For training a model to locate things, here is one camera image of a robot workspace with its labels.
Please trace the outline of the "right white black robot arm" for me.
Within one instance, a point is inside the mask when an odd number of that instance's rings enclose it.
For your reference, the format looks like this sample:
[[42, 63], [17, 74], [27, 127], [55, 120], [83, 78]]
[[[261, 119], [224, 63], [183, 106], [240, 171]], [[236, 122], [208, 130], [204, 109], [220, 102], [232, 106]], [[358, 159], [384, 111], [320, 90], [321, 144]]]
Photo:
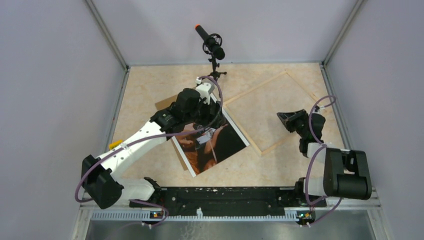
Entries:
[[372, 183], [367, 155], [362, 150], [340, 149], [322, 140], [326, 118], [302, 109], [278, 112], [277, 117], [290, 133], [297, 133], [299, 151], [310, 159], [306, 177], [300, 178], [302, 187], [293, 192], [299, 206], [307, 206], [314, 196], [368, 200]]

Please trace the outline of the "glossy printed photo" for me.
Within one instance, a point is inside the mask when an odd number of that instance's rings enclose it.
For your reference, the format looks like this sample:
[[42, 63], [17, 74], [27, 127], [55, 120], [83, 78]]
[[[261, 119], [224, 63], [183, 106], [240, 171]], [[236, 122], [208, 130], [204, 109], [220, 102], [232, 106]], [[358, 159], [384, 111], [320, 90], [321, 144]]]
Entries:
[[250, 145], [225, 109], [222, 121], [193, 134], [174, 136], [172, 142], [181, 164], [192, 177], [234, 156]]

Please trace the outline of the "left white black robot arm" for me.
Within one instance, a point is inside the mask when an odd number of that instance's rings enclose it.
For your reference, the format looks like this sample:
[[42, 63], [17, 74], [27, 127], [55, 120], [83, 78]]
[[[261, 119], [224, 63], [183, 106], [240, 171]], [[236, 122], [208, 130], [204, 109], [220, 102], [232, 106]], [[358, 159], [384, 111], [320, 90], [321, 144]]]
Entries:
[[82, 160], [81, 179], [75, 195], [83, 188], [89, 198], [75, 200], [79, 203], [94, 201], [100, 209], [107, 209], [119, 200], [142, 200], [154, 207], [160, 202], [160, 193], [152, 183], [130, 190], [119, 182], [122, 174], [144, 154], [172, 137], [181, 136], [184, 127], [195, 123], [208, 128], [223, 118], [222, 102], [213, 100], [208, 90], [185, 88], [170, 106], [158, 110], [135, 134], [119, 146], [94, 157]]

